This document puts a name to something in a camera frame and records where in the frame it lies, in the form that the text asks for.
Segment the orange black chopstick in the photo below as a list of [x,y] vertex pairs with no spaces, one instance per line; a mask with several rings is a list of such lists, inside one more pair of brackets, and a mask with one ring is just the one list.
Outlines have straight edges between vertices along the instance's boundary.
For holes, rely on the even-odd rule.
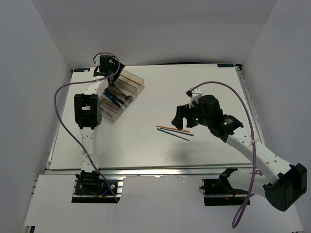
[[166,127],[166,126],[160,126],[160,125],[155,125],[155,126],[158,127],[158,128],[167,129],[167,130],[173,130],[173,131],[180,131],[180,132],[190,133],[189,130],[183,130],[183,129],[179,130],[179,129],[177,129],[177,128]]

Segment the black spoon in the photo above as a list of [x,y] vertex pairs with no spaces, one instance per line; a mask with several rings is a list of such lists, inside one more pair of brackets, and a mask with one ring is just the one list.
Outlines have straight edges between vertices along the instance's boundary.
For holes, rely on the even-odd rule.
[[125,99],[128,99],[130,97],[129,95],[126,95],[125,93],[123,93],[118,87],[116,87],[114,82],[110,82],[109,86],[117,89],[124,96]]
[[123,98],[124,98],[124,96],[117,90],[117,89],[115,89],[115,88],[113,88],[113,87],[109,87],[108,88],[109,89],[109,91],[110,92],[112,92],[112,93],[115,93],[115,94],[118,94],[118,95],[120,95],[120,96],[122,96]]

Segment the grey chopstick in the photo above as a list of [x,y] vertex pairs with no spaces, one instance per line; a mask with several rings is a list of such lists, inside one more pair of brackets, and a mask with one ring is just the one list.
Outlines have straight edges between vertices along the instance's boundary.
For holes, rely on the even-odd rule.
[[163,132],[163,133],[166,133],[166,134],[168,134],[168,135],[171,135],[171,136],[174,136],[174,137],[183,139],[183,140],[185,140],[185,141],[190,141],[189,139],[186,139],[186,138],[184,138],[184,137],[178,136],[178,135],[173,134],[173,133],[169,133],[169,132],[167,132],[167,131],[165,131],[165,130],[163,130],[163,129],[160,129],[160,128],[157,128],[156,130],[158,130],[158,131],[160,131],[160,132]]

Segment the blue knife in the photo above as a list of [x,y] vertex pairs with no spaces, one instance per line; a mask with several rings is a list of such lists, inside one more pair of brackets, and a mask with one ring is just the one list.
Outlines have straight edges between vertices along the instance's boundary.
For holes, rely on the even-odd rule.
[[117,101],[117,99],[110,93],[108,92],[103,92],[103,94],[111,101],[113,102],[116,106],[119,107],[119,109],[122,111],[121,105],[119,104],[119,102]]

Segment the pink handled fork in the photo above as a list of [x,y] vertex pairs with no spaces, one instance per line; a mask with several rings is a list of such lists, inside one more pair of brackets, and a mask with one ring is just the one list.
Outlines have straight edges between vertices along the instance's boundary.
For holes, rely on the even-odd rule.
[[102,102],[101,106],[107,108],[109,111],[112,111],[114,113],[116,113],[120,110],[119,106],[117,106],[114,103],[109,102],[109,101],[108,102]]

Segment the black knife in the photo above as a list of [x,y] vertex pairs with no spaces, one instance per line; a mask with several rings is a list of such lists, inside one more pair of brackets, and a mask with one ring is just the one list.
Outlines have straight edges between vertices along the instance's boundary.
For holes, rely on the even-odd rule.
[[117,101],[119,102],[119,104],[121,105],[121,106],[128,106],[128,100],[126,100],[126,99],[124,99],[122,96],[120,96],[120,95],[118,95],[118,94],[115,94],[115,93],[112,93],[112,92],[110,92],[109,90],[105,90],[105,92],[108,92],[108,93],[110,93],[110,94],[112,94],[116,99],[117,99]]

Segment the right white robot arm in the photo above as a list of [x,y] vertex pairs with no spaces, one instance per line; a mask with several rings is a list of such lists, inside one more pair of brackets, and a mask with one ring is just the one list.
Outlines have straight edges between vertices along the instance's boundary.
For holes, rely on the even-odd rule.
[[189,104],[177,106],[172,125],[181,130],[184,119],[188,128],[207,127],[213,136],[236,149],[262,172],[252,175],[229,167],[219,175],[219,190],[229,194],[235,189],[245,190],[252,183],[252,193],[283,212],[306,193],[307,169],[301,163],[291,164],[252,139],[238,119],[223,113],[213,95],[200,95]]

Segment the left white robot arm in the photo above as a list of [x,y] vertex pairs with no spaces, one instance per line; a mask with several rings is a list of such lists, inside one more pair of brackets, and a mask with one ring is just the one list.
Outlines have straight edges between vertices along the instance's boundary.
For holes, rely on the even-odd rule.
[[99,53],[93,62],[96,65],[93,79],[86,82],[84,92],[74,96],[74,118],[81,134],[83,155],[81,170],[86,173],[99,172],[96,150],[98,128],[102,122],[100,97],[123,69],[118,58],[111,53]]

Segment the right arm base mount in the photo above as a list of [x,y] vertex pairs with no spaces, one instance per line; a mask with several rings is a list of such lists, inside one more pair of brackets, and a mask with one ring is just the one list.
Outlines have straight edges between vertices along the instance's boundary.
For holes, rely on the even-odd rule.
[[199,187],[204,196],[205,206],[239,206],[246,196],[247,191],[233,189],[227,178],[238,169],[228,167],[217,179],[203,179]]

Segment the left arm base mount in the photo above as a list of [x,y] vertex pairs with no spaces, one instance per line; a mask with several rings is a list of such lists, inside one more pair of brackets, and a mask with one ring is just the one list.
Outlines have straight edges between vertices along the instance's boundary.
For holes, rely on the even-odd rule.
[[107,182],[96,171],[75,174],[72,203],[118,203],[121,197],[120,180]]

